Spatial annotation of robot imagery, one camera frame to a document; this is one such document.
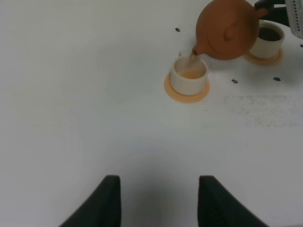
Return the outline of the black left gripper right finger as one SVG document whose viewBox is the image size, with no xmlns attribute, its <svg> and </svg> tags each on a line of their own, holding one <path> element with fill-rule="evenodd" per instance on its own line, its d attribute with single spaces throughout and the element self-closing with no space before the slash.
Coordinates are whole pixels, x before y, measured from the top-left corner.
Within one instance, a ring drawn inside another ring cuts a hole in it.
<svg viewBox="0 0 303 227">
<path fill-rule="evenodd" d="M 200 227 L 265 227 L 210 175 L 199 177 L 197 220 Z"/>
</svg>

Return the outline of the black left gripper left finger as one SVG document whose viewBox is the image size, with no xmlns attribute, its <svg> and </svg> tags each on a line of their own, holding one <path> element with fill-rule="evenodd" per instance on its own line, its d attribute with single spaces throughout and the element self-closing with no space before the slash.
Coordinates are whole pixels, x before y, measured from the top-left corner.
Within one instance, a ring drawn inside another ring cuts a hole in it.
<svg viewBox="0 0 303 227">
<path fill-rule="evenodd" d="M 121 183 L 107 175 L 62 227 L 119 227 L 122 221 Z"/>
</svg>

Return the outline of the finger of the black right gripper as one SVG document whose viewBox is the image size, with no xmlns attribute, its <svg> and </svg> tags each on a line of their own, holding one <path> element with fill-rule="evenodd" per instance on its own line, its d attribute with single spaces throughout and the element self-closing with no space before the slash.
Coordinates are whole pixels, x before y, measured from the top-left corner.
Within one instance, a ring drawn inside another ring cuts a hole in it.
<svg viewBox="0 0 303 227">
<path fill-rule="evenodd" d="M 290 26 L 286 6 L 275 7 L 275 5 L 285 5 L 285 0 L 259 0 L 254 4 L 256 10 L 265 9 L 266 13 L 260 17 L 261 20 L 276 22 L 284 26 Z"/>
</svg>

